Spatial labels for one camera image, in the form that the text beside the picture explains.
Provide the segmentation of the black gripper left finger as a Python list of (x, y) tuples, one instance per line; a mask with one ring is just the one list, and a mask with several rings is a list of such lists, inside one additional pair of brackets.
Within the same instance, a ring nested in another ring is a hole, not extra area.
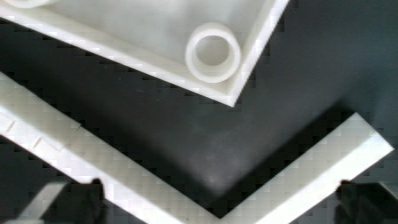
[(104, 187), (101, 180), (88, 183), (49, 182), (12, 224), (99, 224)]

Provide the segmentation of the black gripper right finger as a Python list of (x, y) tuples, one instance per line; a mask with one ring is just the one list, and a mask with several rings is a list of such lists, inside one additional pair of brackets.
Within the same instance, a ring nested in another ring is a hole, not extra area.
[(334, 224), (398, 224), (398, 182), (342, 180), (335, 196)]

